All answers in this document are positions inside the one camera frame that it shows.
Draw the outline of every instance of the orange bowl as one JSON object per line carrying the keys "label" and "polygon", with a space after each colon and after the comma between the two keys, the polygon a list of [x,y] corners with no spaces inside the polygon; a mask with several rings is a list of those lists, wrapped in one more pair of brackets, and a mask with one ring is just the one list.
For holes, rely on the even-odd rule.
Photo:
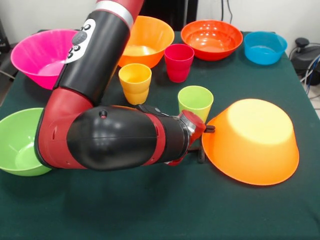
{"label": "orange bowl", "polygon": [[174,39],[174,30],[164,21],[150,16],[138,16],[119,66],[137,63],[153,68]]}
{"label": "orange bowl", "polygon": [[291,177],[299,164],[293,124],[278,106],[259,99],[235,102],[208,125],[202,145],[223,173],[243,183],[274,185]]}
{"label": "orange bowl", "polygon": [[217,20],[193,21],[181,31],[183,42],[202,60],[217,61],[228,57],[242,43],[242,33],[229,23]]}

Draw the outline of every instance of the red bowl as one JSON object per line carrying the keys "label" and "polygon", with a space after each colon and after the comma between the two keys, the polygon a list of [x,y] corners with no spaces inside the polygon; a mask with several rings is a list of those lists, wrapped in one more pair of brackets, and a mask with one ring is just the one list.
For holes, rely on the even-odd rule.
{"label": "red bowl", "polygon": [[181,31],[183,42],[202,60],[217,61],[228,57],[242,43],[244,37],[234,26],[224,21],[193,21]]}

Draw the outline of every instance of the pink bowl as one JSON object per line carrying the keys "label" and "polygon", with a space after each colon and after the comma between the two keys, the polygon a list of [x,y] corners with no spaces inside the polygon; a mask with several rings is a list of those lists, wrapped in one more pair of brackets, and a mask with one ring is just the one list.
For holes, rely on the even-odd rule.
{"label": "pink bowl", "polygon": [[31,35],[12,50],[11,62],[38,85],[52,90],[76,33],[76,30],[55,29]]}

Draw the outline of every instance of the table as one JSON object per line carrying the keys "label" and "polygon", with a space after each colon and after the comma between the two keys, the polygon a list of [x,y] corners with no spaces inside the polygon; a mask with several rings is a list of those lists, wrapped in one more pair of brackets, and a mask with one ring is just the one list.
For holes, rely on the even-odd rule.
{"label": "table", "polygon": [[[181,42],[176,32],[175,42]],[[103,104],[127,105],[118,70]],[[38,177],[0,172],[0,238],[7,239],[277,239],[320,238],[320,121],[287,58],[271,66],[246,59],[241,46],[218,62],[195,59],[186,82],[169,81],[165,63],[152,69],[147,104],[178,114],[177,94],[200,85],[214,94],[209,118],[233,102],[258,98],[291,117],[300,164],[269,187],[237,182],[190,153],[165,164],[111,172],[53,170]],[[17,75],[0,119],[44,107],[50,91]]]}

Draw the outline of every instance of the yellow cup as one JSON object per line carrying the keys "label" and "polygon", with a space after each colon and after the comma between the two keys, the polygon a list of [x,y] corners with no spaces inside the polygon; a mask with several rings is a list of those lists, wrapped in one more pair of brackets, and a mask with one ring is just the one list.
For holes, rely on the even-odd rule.
{"label": "yellow cup", "polygon": [[120,69],[120,83],[130,104],[143,104],[147,100],[151,76],[151,69],[140,63],[131,63]]}

